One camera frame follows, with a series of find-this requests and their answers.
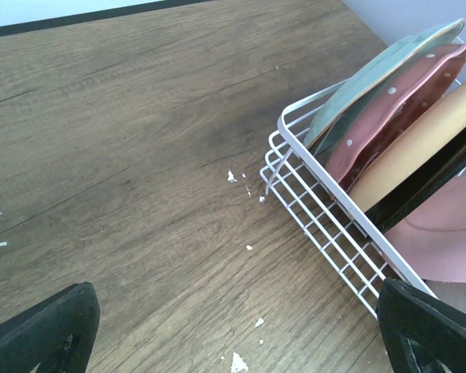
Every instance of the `polka dot plate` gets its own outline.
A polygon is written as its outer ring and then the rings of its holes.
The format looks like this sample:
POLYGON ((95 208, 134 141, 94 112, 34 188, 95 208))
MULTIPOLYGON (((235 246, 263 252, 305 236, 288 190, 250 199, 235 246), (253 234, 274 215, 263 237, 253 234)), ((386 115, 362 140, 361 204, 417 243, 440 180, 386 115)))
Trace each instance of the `polka dot plate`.
POLYGON ((365 168, 449 88, 466 44, 442 44, 394 73, 336 144, 326 170, 348 191, 365 168))
POLYGON ((369 96, 374 94, 370 91, 379 87, 386 78, 416 54, 450 43, 463 28, 463 19, 435 26, 418 35, 405 37, 381 52, 347 80, 316 113, 305 136, 304 145, 313 148, 316 141, 321 139, 316 146, 316 153, 333 146, 348 128, 345 127, 346 124, 352 123, 352 118, 359 113, 359 107, 365 107, 370 101, 369 96), (358 100, 359 105, 356 107, 353 104, 358 100), (348 109, 351 109, 351 112, 343 116, 344 111, 348 109))

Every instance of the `wooden table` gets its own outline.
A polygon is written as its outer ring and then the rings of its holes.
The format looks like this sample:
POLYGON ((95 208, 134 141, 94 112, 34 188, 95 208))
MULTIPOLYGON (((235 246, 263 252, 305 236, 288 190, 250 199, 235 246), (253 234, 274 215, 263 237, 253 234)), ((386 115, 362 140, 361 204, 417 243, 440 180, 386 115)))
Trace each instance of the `wooden table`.
POLYGON ((377 323, 259 203, 258 174, 281 110, 383 48, 337 0, 0 37, 0 322, 91 281, 91 372, 228 372, 233 352, 252 373, 390 371, 377 323))

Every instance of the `pink plate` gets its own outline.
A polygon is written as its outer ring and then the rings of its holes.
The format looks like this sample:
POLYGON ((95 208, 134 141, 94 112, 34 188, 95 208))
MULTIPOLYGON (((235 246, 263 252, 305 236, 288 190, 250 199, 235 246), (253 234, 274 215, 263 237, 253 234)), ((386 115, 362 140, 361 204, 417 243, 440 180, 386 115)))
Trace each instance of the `pink plate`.
POLYGON ((386 237, 421 278, 466 282, 466 175, 443 186, 386 237))
POLYGON ((466 44, 429 50, 392 77, 335 146, 326 170, 344 190, 444 93, 466 63, 466 44))

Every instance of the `black trim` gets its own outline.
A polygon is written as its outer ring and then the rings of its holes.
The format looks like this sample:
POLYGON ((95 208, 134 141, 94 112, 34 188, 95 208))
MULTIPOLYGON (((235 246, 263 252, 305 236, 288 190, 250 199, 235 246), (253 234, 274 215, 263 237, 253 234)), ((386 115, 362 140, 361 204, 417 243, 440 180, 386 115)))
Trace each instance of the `black trim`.
POLYGON ((466 373, 466 315, 403 281, 385 278, 378 323, 397 373, 466 373))
POLYGON ((0 37, 5 37, 7 35, 13 35, 16 33, 29 33, 31 31, 75 25, 76 23, 86 23, 91 21, 97 21, 100 19, 129 16, 131 14, 150 12, 152 10, 174 8, 176 6, 181 5, 190 5, 199 2, 210 1, 213 0, 163 0, 139 5, 124 6, 123 8, 107 9, 100 10, 98 12, 76 14, 73 16, 42 19, 41 21, 32 21, 26 23, 17 23, 16 25, 0 26, 0 37))
POLYGON ((92 284, 65 288, 0 324, 0 373, 84 373, 99 321, 92 284))

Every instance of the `black object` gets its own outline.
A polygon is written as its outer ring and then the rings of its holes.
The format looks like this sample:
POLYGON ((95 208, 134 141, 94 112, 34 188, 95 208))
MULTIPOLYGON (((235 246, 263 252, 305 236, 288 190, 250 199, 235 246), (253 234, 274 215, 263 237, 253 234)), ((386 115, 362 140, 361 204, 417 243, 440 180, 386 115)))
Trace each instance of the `black object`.
POLYGON ((403 281, 385 279, 377 306, 397 373, 466 373, 466 315, 403 281))
POLYGON ((466 128, 412 175, 366 212, 382 232, 388 231, 431 197, 466 166, 466 128))
POLYGON ((92 284, 74 284, 0 325, 0 373, 83 373, 100 308, 92 284))

